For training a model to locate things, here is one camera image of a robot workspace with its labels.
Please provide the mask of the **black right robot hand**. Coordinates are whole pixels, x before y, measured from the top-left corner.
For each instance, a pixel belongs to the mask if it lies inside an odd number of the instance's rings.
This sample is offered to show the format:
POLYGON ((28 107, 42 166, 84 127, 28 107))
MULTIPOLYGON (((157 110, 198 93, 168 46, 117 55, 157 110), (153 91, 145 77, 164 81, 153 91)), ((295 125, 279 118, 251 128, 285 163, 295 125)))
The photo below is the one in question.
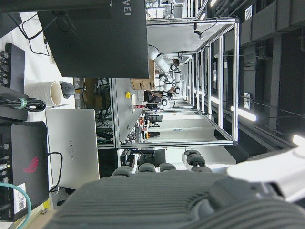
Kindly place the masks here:
POLYGON ((197 150, 185 170, 116 169, 77 189, 48 229, 302 229, 305 147, 273 151, 212 171, 197 150))

